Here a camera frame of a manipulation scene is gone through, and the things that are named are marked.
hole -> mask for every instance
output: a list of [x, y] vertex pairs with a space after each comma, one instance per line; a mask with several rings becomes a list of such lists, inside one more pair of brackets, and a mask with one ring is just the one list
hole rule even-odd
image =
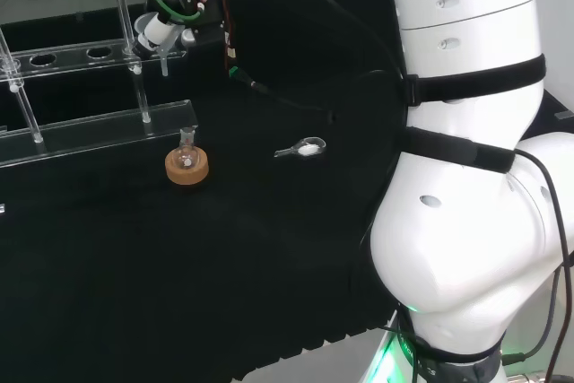
[[34, 56], [30, 59], [30, 63], [36, 67], [46, 67], [50, 66], [56, 61], [56, 56], [53, 54], [42, 54], [39, 56]]
[[437, 197], [428, 195], [421, 196], [421, 202], [430, 208], [439, 208], [442, 205]]
[[540, 187], [540, 193], [542, 193], [542, 197], [547, 201], [552, 201], [552, 196], [550, 196], [550, 191], [546, 187]]
[[111, 55], [110, 47], [91, 48], [86, 53], [89, 58], [102, 59]]

white wall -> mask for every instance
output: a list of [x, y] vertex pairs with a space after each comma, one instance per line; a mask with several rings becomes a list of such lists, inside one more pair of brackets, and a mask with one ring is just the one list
hole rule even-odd
[[574, 111], [574, 0], [537, 0], [544, 53], [545, 88]]

clear acrylic stand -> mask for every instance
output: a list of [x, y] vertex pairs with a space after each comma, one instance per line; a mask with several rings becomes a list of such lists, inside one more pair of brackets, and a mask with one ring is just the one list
hole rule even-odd
[[[126, 0], [117, 0], [117, 8], [123, 39], [11, 54], [0, 29], [0, 83], [8, 82], [28, 125], [28, 129], [12, 132], [0, 129], [0, 168], [67, 153], [178, 134], [183, 127], [197, 125], [189, 100], [148, 107], [142, 60], [132, 53], [135, 38]], [[172, 35], [169, 45], [161, 47], [158, 50], [160, 54], [148, 60], [161, 61], [164, 74], [167, 73], [168, 58], [183, 57], [186, 54], [185, 51], [173, 47], [177, 36]], [[119, 65], [126, 65], [132, 75], [139, 109], [52, 125], [38, 125], [24, 90], [25, 80]]]

green light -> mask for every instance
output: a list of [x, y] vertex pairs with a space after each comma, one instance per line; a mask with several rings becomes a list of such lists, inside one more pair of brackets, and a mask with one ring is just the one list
hole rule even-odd
[[377, 375], [380, 374], [381, 381], [391, 382], [391, 375], [395, 371], [395, 358], [393, 358], [392, 349], [389, 349], [393, 340], [389, 340], [387, 348], [379, 350], [371, 364], [371, 370], [367, 377], [367, 383], [371, 383]]

